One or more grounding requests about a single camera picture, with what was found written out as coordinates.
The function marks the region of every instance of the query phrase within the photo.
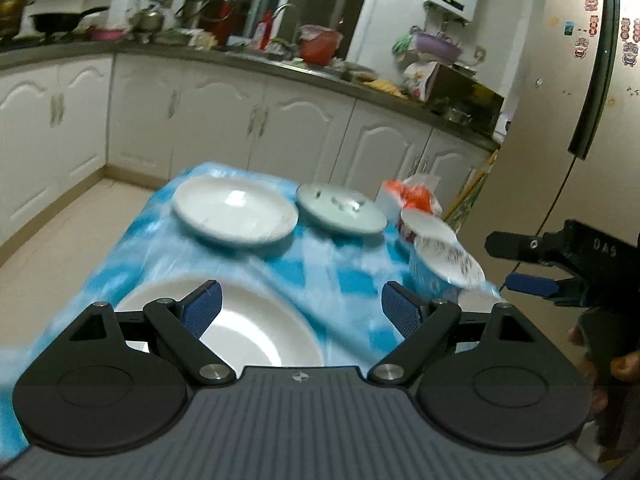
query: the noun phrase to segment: baseboard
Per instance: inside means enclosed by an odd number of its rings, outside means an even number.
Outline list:
[[[36,216],[29,220],[17,233],[11,236],[4,244],[0,245],[0,266],[2,266],[15,251],[20,249],[29,238],[33,237],[40,229],[42,229],[55,215],[60,213],[66,206],[71,204],[76,198],[86,193],[93,186],[98,184],[104,178],[104,168],[94,171],[84,180],[73,186],[67,192],[64,192],[55,199],[46,208],[40,211]]]
[[[107,164],[105,169],[105,176],[107,178],[112,178],[113,180],[119,180],[121,182],[133,184],[134,186],[145,187],[147,189],[151,189],[152,191],[157,191],[161,187],[164,187],[167,182],[169,182],[164,178],[145,175],[142,173],[138,173],[137,171],[126,170],[125,168],[114,166],[113,164]]]

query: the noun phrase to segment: electrical outlet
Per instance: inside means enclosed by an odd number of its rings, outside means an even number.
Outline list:
[[[474,52],[474,58],[482,62],[486,58],[486,49],[484,46],[476,45],[476,51]]]

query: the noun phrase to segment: gray ribbed panel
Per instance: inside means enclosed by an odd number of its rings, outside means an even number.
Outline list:
[[[447,440],[404,392],[355,368],[248,368],[239,383],[200,391],[151,444],[76,458],[32,447],[3,472],[15,480],[598,480],[571,446],[513,457]]]

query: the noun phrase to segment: white cabinet door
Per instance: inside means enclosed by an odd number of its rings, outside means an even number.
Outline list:
[[[52,98],[56,66],[0,76],[0,200],[4,237],[58,196]]]
[[[174,130],[171,178],[203,162],[246,170],[266,76],[190,62]]]
[[[297,182],[329,182],[355,99],[269,78],[249,169]]]
[[[62,192],[106,163],[107,111],[113,56],[60,65],[59,145]]]
[[[375,199],[383,180],[415,172],[430,134],[427,124],[358,101],[331,183]]]
[[[183,63],[118,55],[113,74],[108,161],[169,179]]]
[[[419,170],[440,177],[436,197],[444,211],[465,189],[489,155],[481,148],[434,129]]]

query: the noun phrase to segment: faucet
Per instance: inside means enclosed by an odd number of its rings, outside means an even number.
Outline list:
[[[296,4],[281,5],[273,13],[273,19],[275,20],[286,9],[295,9],[296,13],[298,14],[298,19],[296,20],[296,27],[293,29],[293,38],[291,38],[291,47],[295,48],[296,43],[298,41],[298,33],[300,31],[300,19],[302,18],[302,13],[300,12],[300,8]]]

